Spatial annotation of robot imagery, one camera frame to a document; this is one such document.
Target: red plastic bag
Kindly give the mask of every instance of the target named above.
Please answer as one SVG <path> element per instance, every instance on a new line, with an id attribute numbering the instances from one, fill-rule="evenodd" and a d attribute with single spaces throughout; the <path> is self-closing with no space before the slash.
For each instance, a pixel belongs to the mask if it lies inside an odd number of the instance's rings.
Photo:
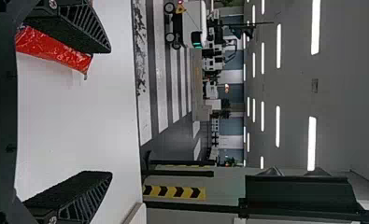
<path id="1" fill-rule="evenodd" d="M 92 60 L 90 55 L 69 48 L 30 26 L 16 34 L 16 51 L 63 64 L 84 75 L 87 74 Z"/>

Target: screw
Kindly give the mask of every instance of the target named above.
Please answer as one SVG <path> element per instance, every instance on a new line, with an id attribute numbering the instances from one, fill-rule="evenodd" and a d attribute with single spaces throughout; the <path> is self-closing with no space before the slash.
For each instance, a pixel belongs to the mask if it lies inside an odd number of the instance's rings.
<path id="1" fill-rule="evenodd" d="M 48 224 L 56 224 L 57 221 L 58 221 L 57 217 L 52 217 L 50 218 L 50 222 Z"/>
<path id="2" fill-rule="evenodd" d="M 56 0 L 50 0 L 50 8 L 52 9 L 58 8 L 58 4 L 56 3 Z"/>

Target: fluorescent light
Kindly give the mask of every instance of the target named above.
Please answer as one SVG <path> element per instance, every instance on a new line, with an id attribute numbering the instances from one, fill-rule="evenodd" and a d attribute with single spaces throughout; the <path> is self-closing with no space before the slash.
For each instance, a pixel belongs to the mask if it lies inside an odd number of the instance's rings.
<path id="1" fill-rule="evenodd" d="M 256 6 L 253 5 L 253 12 L 252 12 L 252 23 L 256 23 Z"/>
<path id="2" fill-rule="evenodd" d="M 250 118 L 250 97 L 248 97 L 248 118 Z"/>
<path id="3" fill-rule="evenodd" d="M 253 123 L 256 122 L 256 99 L 253 99 Z"/>
<path id="4" fill-rule="evenodd" d="M 321 0 L 313 0 L 313 3 L 312 3 L 312 42 L 311 42 L 311 54 L 312 55 L 319 53 L 320 5 L 321 5 Z"/>
<path id="5" fill-rule="evenodd" d="M 263 157 L 260 157 L 260 169 L 263 169 Z"/>
<path id="6" fill-rule="evenodd" d="M 243 64 L 243 81 L 246 81 L 246 64 Z"/>
<path id="7" fill-rule="evenodd" d="M 264 14 L 265 13 L 265 0 L 261 1 L 261 13 Z"/>
<path id="8" fill-rule="evenodd" d="M 246 49 L 246 34 L 243 33 L 243 49 Z"/>
<path id="9" fill-rule="evenodd" d="M 261 74 L 265 73 L 265 43 L 261 43 Z"/>
<path id="10" fill-rule="evenodd" d="M 248 152 L 250 152 L 250 133 L 248 133 Z"/>
<path id="11" fill-rule="evenodd" d="M 246 143 L 246 126 L 243 127 L 243 143 Z"/>
<path id="12" fill-rule="evenodd" d="M 253 53 L 253 77 L 256 77 L 256 53 Z"/>
<path id="13" fill-rule="evenodd" d="M 265 120 L 264 120 L 264 109 L 265 109 L 265 103 L 263 101 L 261 101 L 261 131 L 264 131 L 264 126 L 265 126 Z"/>
<path id="14" fill-rule="evenodd" d="M 309 129 L 308 129 L 308 165 L 307 170 L 315 170 L 315 158 L 316 158 L 316 129 L 317 119 L 309 117 Z"/>
<path id="15" fill-rule="evenodd" d="M 280 68 L 282 55 L 282 25 L 277 26 L 277 68 Z"/>
<path id="16" fill-rule="evenodd" d="M 277 139 L 276 146 L 280 147 L 280 106 L 277 105 Z"/>

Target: hazard stripe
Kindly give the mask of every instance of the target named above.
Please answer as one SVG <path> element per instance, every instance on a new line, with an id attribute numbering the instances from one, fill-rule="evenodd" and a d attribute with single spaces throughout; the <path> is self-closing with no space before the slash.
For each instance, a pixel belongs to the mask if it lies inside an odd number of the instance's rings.
<path id="1" fill-rule="evenodd" d="M 206 188 L 143 186 L 143 196 L 167 199 L 205 200 Z"/>

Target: yellow and black striped barrier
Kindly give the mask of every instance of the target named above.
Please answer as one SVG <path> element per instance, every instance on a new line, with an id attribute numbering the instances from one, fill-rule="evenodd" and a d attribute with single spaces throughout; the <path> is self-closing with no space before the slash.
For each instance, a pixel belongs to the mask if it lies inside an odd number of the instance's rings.
<path id="1" fill-rule="evenodd" d="M 161 165 L 164 167 L 182 167 L 182 168 L 205 168 L 208 169 L 211 166 L 209 165 L 171 165 L 171 164 L 166 164 L 166 165 Z"/>
<path id="2" fill-rule="evenodd" d="M 165 199 L 205 200 L 206 188 L 143 186 L 143 196 Z"/>

